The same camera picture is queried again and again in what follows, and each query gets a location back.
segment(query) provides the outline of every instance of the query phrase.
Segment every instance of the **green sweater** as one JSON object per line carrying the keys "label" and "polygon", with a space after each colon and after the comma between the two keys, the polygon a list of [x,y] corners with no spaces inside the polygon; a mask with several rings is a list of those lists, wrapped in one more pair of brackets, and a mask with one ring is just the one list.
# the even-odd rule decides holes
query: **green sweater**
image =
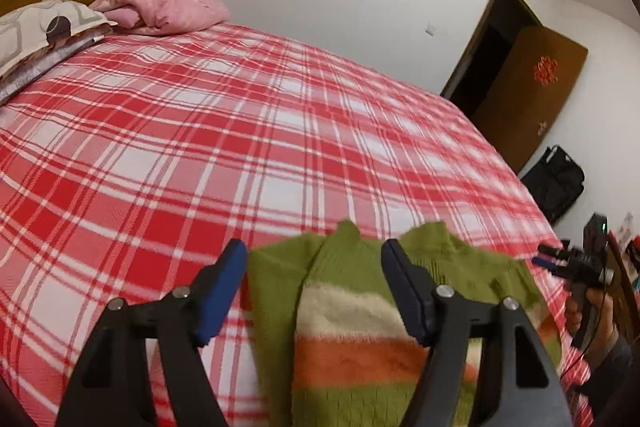
{"label": "green sweater", "polygon": [[[422,225],[399,241],[412,263],[465,298],[516,298],[558,365],[558,328],[522,261],[473,248],[444,223]],[[404,329],[381,247],[344,221],[328,237],[305,233],[251,251],[255,358],[271,427],[400,424],[427,350]],[[468,423],[480,350],[480,341],[470,342],[455,425]]]}

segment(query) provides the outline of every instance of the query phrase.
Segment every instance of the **black backpack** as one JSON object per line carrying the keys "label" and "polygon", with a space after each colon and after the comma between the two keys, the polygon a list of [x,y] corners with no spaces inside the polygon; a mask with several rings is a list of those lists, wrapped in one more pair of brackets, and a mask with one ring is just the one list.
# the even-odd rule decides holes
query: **black backpack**
{"label": "black backpack", "polygon": [[554,225],[584,191],[584,172],[558,145],[547,147],[522,183],[529,189],[546,220]]}

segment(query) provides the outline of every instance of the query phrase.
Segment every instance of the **pillowcase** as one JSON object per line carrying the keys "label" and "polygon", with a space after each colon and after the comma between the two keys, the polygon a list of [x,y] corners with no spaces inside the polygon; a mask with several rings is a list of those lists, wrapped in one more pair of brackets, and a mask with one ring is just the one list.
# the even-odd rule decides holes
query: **pillowcase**
{"label": "pillowcase", "polygon": [[110,23],[74,1],[42,1],[0,17],[0,82],[31,55],[38,59],[56,44],[87,29]]}
{"label": "pillowcase", "polygon": [[100,42],[105,35],[113,30],[108,24],[102,24],[96,28],[89,28],[84,32],[67,39],[65,42],[57,42],[54,48],[46,54],[36,52],[26,60],[23,60],[12,73],[6,74],[0,80],[0,107],[11,99],[11,97],[32,82],[40,78],[53,66],[76,53]]}
{"label": "pillowcase", "polygon": [[138,35],[174,35],[204,30],[229,19],[220,0],[97,0],[91,8]]}

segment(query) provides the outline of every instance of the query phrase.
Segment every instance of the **bed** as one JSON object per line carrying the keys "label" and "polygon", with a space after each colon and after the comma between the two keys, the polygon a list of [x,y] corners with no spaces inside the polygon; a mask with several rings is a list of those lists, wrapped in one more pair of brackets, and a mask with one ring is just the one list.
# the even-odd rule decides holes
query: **bed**
{"label": "bed", "polygon": [[[344,218],[392,237],[425,221],[530,258],[557,241],[451,103],[337,55],[220,24],[113,35],[0,107],[0,375],[40,427],[114,296],[158,299],[213,263]],[[559,282],[530,265],[575,359]],[[230,425],[266,425],[247,287],[202,352]],[[154,396],[173,425],[158,354]],[[576,380],[585,367],[573,370]],[[590,418],[583,401],[576,425]]]}

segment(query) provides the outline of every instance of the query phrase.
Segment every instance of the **human hand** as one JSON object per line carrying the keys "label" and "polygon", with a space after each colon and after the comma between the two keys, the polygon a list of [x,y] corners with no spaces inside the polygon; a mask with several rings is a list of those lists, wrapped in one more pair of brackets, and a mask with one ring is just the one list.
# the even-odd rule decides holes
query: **human hand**
{"label": "human hand", "polygon": [[[593,288],[587,290],[586,298],[596,309],[602,308],[602,311],[599,312],[600,322],[598,329],[584,357],[591,368],[594,369],[607,356],[611,347],[615,344],[618,339],[618,331],[613,323],[613,299],[609,295],[605,297],[603,290]],[[582,313],[578,310],[578,302],[575,301],[573,296],[568,297],[565,302],[564,317],[566,318],[567,331],[571,336],[574,336],[582,324]]]}

